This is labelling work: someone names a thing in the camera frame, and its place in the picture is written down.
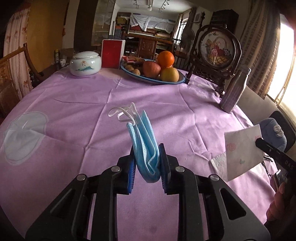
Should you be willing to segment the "person's right hand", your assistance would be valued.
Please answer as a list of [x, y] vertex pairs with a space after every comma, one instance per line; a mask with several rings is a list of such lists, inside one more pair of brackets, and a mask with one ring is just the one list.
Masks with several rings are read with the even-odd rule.
[[282, 220], [288, 210], [295, 209], [295, 195], [291, 198], [290, 204], [285, 204], [284, 194], [286, 193], [287, 184], [281, 183], [279, 190], [275, 193], [273, 201], [266, 212], [267, 221]]

